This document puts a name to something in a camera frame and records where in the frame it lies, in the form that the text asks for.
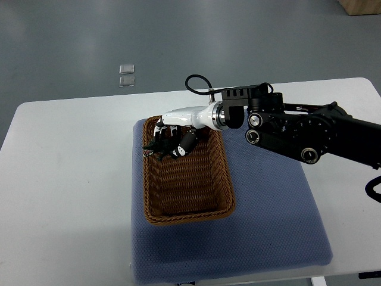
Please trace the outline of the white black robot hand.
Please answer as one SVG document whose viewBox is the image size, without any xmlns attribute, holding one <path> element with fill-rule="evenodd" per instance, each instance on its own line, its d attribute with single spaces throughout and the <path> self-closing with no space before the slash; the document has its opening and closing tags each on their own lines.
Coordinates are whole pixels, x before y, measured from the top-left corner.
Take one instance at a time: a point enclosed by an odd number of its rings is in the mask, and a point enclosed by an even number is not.
<svg viewBox="0 0 381 286">
<path fill-rule="evenodd" d="M 177 158 L 188 155 L 198 144 L 201 129 L 227 129 L 221 102 L 208 106 L 186 107 L 164 113 L 156 122 L 154 140 L 178 139 L 173 153 Z"/>
</svg>

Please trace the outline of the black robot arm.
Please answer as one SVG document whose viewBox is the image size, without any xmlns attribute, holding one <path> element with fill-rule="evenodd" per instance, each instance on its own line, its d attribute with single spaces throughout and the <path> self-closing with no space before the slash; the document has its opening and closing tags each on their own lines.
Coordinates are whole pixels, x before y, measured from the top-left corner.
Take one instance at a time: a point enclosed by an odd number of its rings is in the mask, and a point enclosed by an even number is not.
<svg viewBox="0 0 381 286">
<path fill-rule="evenodd" d="M 380 168 L 380 125 L 358 120 L 337 102 L 326 105 L 286 104 L 271 84 L 210 88 L 206 95 L 222 95 L 215 123 L 238 129 L 248 125 L 251 145 L 315 164 L 329 153 L 374 169 Z"/>
</svg>

